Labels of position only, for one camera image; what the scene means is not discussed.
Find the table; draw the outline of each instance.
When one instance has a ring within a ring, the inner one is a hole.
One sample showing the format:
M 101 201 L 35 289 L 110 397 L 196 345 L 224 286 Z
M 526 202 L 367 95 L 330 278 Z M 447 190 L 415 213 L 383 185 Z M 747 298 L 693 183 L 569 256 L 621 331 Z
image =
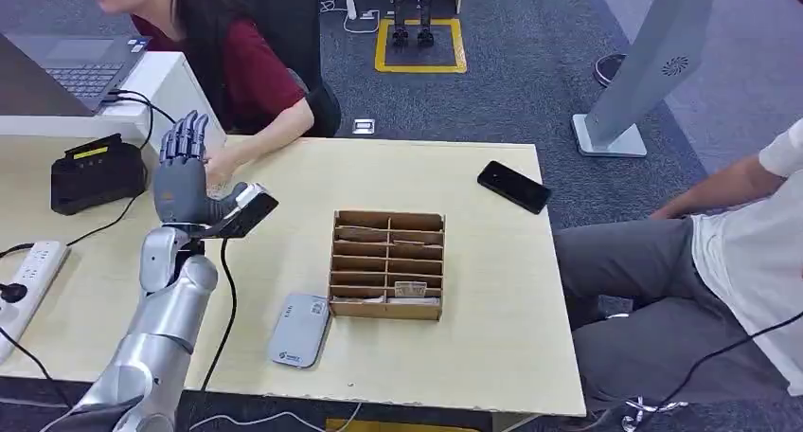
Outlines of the table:
M 14 216 L 4 220 L 0 247 L 66 241 L 122 209 L 120 202 L 73 217 L 48 209 L 49 164 L 76 143 L 0 138 L 0 209 Z M 476 175 L 492 159 L 540 179 L 531 145 L 357 139 L 302 139 L 241 171 L 238 179 L 260 182 L 280 205 L 247 240 L 229 245 L 241 301 L 209 389 L 516 413 L 510 421 L 584 415 L 548 214 L 529 214 L 479 187 Z M 446 214 L 443 317 L 336 317 L 314 367 L 269 363 L 267 342 L 284 298 L 326 294 L 336 209 Z M 107 364 L 139 294 L 139 245 L 155 225 L 151 198 L 142 197 L 119 225 L 73 248 L 22 339 L 54 377 L 91 382 Z M 207 247 L 216 263 L 218 247 Z M 1 260 L 0 276 L 21 259 Z M 222 279 L 206 311 L 188 388 L 201 385 L 222 336 L 226 289 Z M 0 375 L 41 376 L 19 352 Z

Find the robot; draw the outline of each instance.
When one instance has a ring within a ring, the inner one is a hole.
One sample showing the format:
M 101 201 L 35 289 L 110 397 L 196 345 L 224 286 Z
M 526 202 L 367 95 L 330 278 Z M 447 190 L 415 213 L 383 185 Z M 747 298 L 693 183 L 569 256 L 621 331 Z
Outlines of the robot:
M 115 355 L 66 415 L 42 432 L 174 432 L 175 412 L 209 297 L 218 282 L 204 240 L 244 238 L 278 202 L 259 184 L 206 196 L 206 115 L 165 134 L 153 177 L 162 225 L 140 253 L 142 295 Z
M 435 37 L 432 35 L 432 0 L 419 0 L 421 7 L 421 28 L 419 31 L 419 46 L 432 46 Z M 393 45 L 402 47 L 407 45 L 409 33 L 404 25 L 404 0 L 393 0 Z

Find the white wire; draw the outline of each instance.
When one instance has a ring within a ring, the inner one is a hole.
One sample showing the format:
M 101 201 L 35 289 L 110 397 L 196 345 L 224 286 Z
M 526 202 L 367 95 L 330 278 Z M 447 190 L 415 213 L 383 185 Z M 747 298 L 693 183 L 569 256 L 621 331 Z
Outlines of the white wire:
M 351 417 L 348 418 L 348 421 L 346 421 L 346 423 L 343 424 L 343 426 L 340 427 L 339 429 L 337 429 L 335 432 L 343 432 L 344 430 L 346 430 L 346 428 L 351 424 L 351 422 L 354 421 L 354 418 L 357 416 L 357 413 L 360 412 L 360 408 L 362 408 L 362 406 L 363 406 L 362 403 L 357 404 L 357 407 L 354 408 L 354 413 L 351 413 Z M 289 416 L 291 418 L 294 418 L 296 421 L 306 425 L 307 427 L 309 427 L 312 430 L 316 430 L 317 432 L 327 432 L 325 429 L 322 429 L 320 427 L 317 427 L 315 425 L 307 423 L 306 421 L 304 421 L 301 418 L 299 418 L 298 416 L 296 416 L 295 413 L 291 413 L 289 411 L 283 411 L 283 412 L 281 412 L 281 413 L 279 413 L 277 415 L 270 416 L 268 418 L 263 418 L 261 420 L 249 421 L 249 422 L 240 422 L 240 421 L 237 421 L 234 418 L 232 418 L 230 416 L 227 416 L 227 415 L 217 415 L 217 416 L 213 416 L 211 418 L 206 418 L 205 420 L 194 424 L 189 430 L 192 430 L 192 429 L 194 429 L 196 427 L 200 427 L 200 426 L 202 426 L 202 425 L 204 425 L 206 423 L 211 423 L 211 422 L 217 421 L 217 420 L 226 420 L 226 421 L 229 421 L 230 423 L 232 423 L 234 425 L 246 426 L 246 425 L 255 425 L 255 424 L 268 423 L 270 421 L 273 421 L 273 420 L 276 420 L 278 418 L 281 418 L 282 416 Z
M 25 401 L 22 399 L 11 399 L 8 397 L 0 397 L 0 404 L 40 406 L 42 408 L 69 408 L 69 406 L 66 404 L 49 404 L 47 402 Z
M 348 29 L 348 27 L 346 26 L 346 24 L 348 23 L 348 14 L 346 14 L 346 18 L 343 20 L 343 29 L 345 29 L 346 32 L 350 32 L 351 34 L 373 34 L 374 32 L 377 32 L 379 30 L 380 12 L 378 10 L 369 10 L 368 13 L 373 13 L 377 17 L 377 26 L 375 28 L 371 29 L 370 31 L 355 31 L 352 29 Z
M 328 12 L 348 12 L 348 9 L 340 9 L 337 7 L 337 0 L 328 0 L 328 1 L 321 1 L 321 12 L 320 13 L 328 13 Z M 358 31 L 354 29 L 348 28 L 348 14 L 346 14 L 346 18 L 343 19 L 343 30 L 345 32 L 351 34 L 373 34 L 379 31 L 379 24 L 380 24 L 380 12 L 378 10 L 369 10 L 366 13 L 373 13 L 377 17 L 377 26 L 371 29 L 370 31 Z
M 331 12 L 333 10 L 345 10 L 345 9 L 335 9 L 336 5 L 337 5 L 337 0 L 321 1 L 321 13 Z
M 50 424 L 46 425 L 45 428 L 40 430 L 39 432 L 47 432 L 48 430 L 50 430 L 50 427 L 53 427 L 59 421 L 63 420 L 64 418 L 66 418 L 68 416 L 70 416 L 70 413 L 72 413 L 72 412 L 73 412 L 73 410 L 70 410 L 70 411 L 64 413 L 63 415 L 61 415 L 61 417 L 58 420 L 54 420 L 53 423 L 50 423 Z

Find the black phone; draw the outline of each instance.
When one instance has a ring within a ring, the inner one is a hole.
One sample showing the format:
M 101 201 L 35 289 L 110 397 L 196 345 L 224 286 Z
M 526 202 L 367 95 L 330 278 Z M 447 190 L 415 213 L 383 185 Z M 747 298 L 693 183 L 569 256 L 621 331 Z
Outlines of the black phone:
M 495 160 L 479 173 L 477 183 L 534 214 L 544 209 L 552 193 L 551 190 Z

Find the robot finger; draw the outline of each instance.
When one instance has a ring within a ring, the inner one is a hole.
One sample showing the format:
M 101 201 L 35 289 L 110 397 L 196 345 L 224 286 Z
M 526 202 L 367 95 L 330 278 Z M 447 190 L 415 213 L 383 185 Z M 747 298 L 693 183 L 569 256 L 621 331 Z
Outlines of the robot finger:
M 209 116 L 202 115 L 195 121 L 195 130 L 192 134 L 192 147 L 190 155 L 199 159 L 204 158 L 204 138 L 206 125 L 209 123 Z

